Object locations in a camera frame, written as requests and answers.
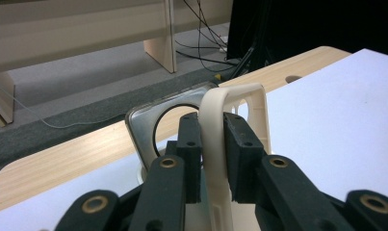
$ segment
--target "light wood panel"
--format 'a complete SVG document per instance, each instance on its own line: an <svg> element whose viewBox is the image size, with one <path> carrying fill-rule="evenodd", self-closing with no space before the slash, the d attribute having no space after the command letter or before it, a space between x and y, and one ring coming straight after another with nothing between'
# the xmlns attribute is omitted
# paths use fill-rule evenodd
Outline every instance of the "light wood panel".
<svg viewBox="0 0 388 231"><path fill-rule="evenodd" d="M285 78L290 75L305 76L348 55L319 47L221 86L257 82L269 92L286 85ZM168 129L177 126L181 114L165 118ZM0 171L0 211L133 152L125 123L119 122L15 161Z"/></svg>

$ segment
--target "metal rim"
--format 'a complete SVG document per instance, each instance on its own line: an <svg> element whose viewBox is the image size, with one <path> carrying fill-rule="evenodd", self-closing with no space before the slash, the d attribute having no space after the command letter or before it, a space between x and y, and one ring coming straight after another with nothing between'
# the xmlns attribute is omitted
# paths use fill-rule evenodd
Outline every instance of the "metal rim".
<svg viewBox="0 0 388 231"><path fill-rule="evenodd" d="M85 203L83 203L82 210L86 214L94 214L106 208L108 203L109 200L106 196L95 195L90 197L88 200L85 201Z"/></svg>
<svg viewBox="0 0 388 231"><path fill-rule="evenodd" d="M289 165L289 163L286 160L278 157L269 159L269 162L274 167L287 167Z"/></svg>
<svg viewBox="0 0 388 231"><path fill-rule="evenodd" d="M176 167L177 162L172 158L165 158L160 162L161 167L170 168L170 167Z"/></svg>
<svg viewBox="0 0 388 231"><path fill-rule="evenodd" d="M363 194L359 198L367 208L380 214L388 214L388 202L376 195Z"/></svg>

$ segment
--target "plastic handle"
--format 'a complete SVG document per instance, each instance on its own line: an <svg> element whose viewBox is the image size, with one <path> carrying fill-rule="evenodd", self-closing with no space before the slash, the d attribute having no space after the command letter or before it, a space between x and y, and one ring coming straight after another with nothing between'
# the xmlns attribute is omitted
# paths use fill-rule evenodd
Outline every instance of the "plastic handle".
<svg viewBox="0 0 388 231"><path fill-rule="evenodd" d="M212 230L233 231L230 191L224 156L223 112L230 112L242 100L248 105L248 124L271 153L266 94L260 84L212 89L199 107L199 124Z"/></svg>

